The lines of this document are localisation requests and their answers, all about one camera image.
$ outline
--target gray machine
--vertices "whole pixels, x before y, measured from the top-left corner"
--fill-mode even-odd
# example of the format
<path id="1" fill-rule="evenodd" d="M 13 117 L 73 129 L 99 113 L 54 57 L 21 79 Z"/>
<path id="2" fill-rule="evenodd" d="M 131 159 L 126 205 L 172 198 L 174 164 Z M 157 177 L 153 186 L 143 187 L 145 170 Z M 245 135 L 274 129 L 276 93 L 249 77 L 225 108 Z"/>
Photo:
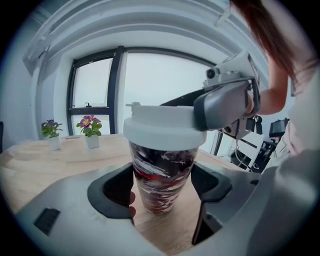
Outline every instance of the gray machine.
<path id="1" fill-rule="evenodd" d="M 201 91 L 167 102 L 194 105 L 199 130 L 221 130 L 240 139 L 259 109 L 259 76 L 247 52 L 206 73 Z M 248 91 L 254 109 L 245 114 Z M 192 184 L 201 199 L 194 247 L 185 256 L 269 255 L 303 225 L 319 199 L 318 151 L 305 151 L 263 174 L 197 162 Z M 46 255 L 160 256 L 134 226 L 129 210 L 133 166 L 110 166 L 67 177 L 49 186 L 17 220 Z"/>

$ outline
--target cable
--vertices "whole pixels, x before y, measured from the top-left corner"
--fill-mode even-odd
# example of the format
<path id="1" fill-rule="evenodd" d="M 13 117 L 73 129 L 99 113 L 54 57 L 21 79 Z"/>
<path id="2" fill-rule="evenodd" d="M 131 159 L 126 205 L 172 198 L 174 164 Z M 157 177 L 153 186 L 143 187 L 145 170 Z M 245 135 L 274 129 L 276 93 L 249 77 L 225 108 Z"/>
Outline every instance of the cable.
<path id="1" fill-rule="evenodd" d="M 243 161 L 244 161 L 244 158 L 241 157 L 241 158 L 242 158 L 242 161 L 241 161 L 241 160 L 239 159 L 239 157 L 238 157 L 237 150 L 240 151 L 239 146 L 238 146 L 238 140 L 235 141 L 235 146 L 236 146 L 236 149 L 235 149 L 235 157 L 236 157 L 236 159 L 240 162 L 240 165 L 244 165 L 245 167 L 247 167 L 247 168 L 249 169 L 249 172 L 252 172 L 252 173 L 253 173 L 252 169 L 243 162 Z"/>

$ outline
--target marbled cup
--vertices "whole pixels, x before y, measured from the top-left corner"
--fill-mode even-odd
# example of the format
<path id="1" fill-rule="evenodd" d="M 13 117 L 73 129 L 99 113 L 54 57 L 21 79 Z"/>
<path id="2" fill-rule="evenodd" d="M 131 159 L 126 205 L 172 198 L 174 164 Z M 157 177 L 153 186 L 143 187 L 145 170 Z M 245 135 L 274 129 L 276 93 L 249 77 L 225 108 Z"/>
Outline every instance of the marbled cup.
<path id="1" fill-rule="evenodd" d="M 129 144 L 144 207 L 155 214 L 169 212 L 188 179 L 198 148 L 162 151 Z"/>

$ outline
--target chair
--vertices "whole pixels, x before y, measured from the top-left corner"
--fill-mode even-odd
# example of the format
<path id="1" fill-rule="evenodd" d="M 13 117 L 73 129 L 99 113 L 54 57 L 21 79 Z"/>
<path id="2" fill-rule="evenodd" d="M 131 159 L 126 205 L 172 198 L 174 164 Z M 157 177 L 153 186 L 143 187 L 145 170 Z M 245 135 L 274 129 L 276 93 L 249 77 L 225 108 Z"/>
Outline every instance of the chair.
<path id="1" fill-rule="evenodd" d="M 3 152 L 4 122 L 0 121 L 0 154 Z"/>
<path id="2" fill-rule="evenodd" d="M 238 141 L 238 150 L 236 148 L 236 140 L 234 140 L 230 145 L 230 150 L 228 153 L 231 162 L 245 169 L 246 171 L 254 169 L 255 167 L 253 167 L 253 165 L 257 159 L 263 143 L 263 135 L 257 134 L 255 132 L 250 132 Z M 241 162 L 245 163 L 248 167 L 244 166 L 243 164 L 241 164 L 241 162 L 238 161 L 236 153 Z"/>

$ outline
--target potted plant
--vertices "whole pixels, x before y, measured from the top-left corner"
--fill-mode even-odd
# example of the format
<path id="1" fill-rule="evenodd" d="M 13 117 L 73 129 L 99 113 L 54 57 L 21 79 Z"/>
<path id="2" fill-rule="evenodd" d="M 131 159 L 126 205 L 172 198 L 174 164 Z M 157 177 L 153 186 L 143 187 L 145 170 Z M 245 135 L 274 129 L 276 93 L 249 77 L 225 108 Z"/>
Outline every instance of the potted plant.
<path id="1" fill-rule="evenodd" d="M 52 151 L 61 149 L 60 136 L 57 131 L 62 131 L 59 128 L 62 123 L 57 123 L 53 119 L 47 120 L 41 124 L 41 132 L 43 137 L 48 138 L 49 147 Z"/>
<path id="2" fill-rule="evenodd" d="M 76 124 L 81 129 L 80 133 L 85 134 L 85 142 L 88 149 L 98 148 L 100 146 L 99 136 L 102 127 L 101 121 L 94 115 L 85 115 L 83 119 Z"/>

